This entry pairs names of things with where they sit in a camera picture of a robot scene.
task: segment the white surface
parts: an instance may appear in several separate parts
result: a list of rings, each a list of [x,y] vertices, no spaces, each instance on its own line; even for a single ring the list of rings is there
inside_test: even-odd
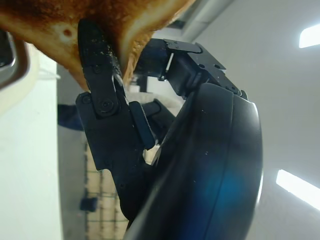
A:
[[[168,81],[159,81],[156,77],[148,77],[146,91],[166,98],[184,103],[182,97],[178,96]]]
[[[319,0],[235,0],[196,40],[261,117],[264,182],[248,240],[320,239],[320,211],[276,184],[284,169],[320,187],[320,45],[299,48],[319,9]]]
[[[40,56],[41,67],[56,63]],[[0,239],[61,240],[56,80],[0,116]]]

